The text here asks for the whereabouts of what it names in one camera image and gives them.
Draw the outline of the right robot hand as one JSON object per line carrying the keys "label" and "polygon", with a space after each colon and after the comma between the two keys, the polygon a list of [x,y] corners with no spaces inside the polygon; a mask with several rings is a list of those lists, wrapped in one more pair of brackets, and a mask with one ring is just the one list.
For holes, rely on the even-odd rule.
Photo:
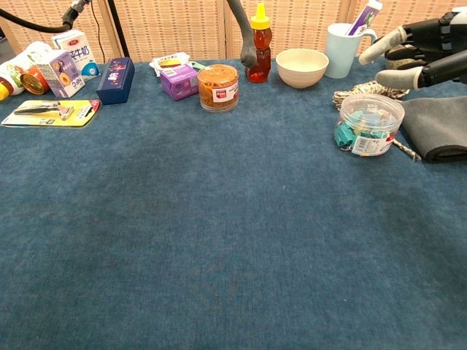
{"label": "right robot hand", "polygon": [[373,63],[379,56],[390,61],[414,62],[386,69],[375,80],[401,90],[427,88],[449,80],[466,83],[466,8],[456,7],[443,17],[398,26],[378,38],[359,57]]}

